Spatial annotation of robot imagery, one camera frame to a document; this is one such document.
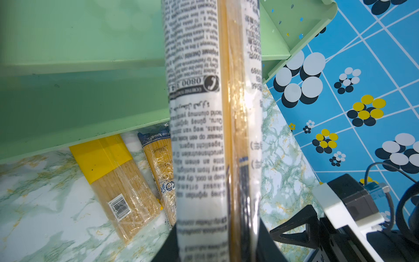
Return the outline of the blue label spaghetti bag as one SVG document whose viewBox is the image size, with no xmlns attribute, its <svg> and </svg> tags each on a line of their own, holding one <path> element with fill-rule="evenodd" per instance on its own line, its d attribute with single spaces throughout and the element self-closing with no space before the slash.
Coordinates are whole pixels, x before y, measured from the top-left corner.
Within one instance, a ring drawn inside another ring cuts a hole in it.
<svg viewBox="0 0 419 262">
<path fill-rule="evenodd" d="M 262 161 L 258 1 L 163 1 L 183 262 L 254 262 Z"/>
</svg>

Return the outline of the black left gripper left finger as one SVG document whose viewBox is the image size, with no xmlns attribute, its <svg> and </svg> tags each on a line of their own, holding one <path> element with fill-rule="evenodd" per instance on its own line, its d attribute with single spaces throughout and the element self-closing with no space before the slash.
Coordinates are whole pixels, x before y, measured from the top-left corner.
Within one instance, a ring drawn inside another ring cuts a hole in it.
<svg viewBox="0 0 419 262">
<path fill-rule="evenodd" d="M 157 252 L 151 262 L 179 262 L 179 246 L 177 239 L 176 226 L 173 226 L 170 234 L 163 243 L 160 250 Z"/>
</svg>

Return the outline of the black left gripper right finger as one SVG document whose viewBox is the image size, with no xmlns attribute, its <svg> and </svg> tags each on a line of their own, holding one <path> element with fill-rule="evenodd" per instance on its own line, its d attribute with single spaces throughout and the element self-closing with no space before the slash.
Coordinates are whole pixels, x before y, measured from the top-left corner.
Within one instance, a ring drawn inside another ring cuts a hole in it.
<svg viewBox="0 0 419 262">
<path fill-rule="evenodd" d="M 260 219 L 258 244 L 256 248 L 257 262 L 288 262 L 282 252 L 279 250 L 275 242 Z"/>
</svg>

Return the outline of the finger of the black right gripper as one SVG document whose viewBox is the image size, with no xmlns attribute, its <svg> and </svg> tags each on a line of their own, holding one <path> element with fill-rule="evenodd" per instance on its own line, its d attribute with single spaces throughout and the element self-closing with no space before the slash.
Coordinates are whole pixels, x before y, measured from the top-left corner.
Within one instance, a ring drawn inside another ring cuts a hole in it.
<svg viewBox="0 0 419 262">
<path fill-rule="evenodd" d="M 320 224 L 318 214 L 312 205 L 305 206 L 296 215 L 280 226 L 270 230 L 273 241 L 311 249 L 320 247 Z M 287 234 L 288 231 L 305 226 L 301 233 Z"/>
</svg>

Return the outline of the clear blue-end spaghetti bag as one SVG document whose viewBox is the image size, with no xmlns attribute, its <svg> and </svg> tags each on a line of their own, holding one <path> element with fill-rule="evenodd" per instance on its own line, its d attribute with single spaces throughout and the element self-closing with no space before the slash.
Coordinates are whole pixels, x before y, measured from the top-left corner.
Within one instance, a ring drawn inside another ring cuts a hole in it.
<svg viewBox="0 0 419 262">
<path fill-rule="evenodd" d="M 157 133 L 138 133 L 137 136 L 158 187 L 163 209 L 170 225 L 174 226 L 176 223 L 176 187 L 170 132 L 165 128 Z"/>
</svg>

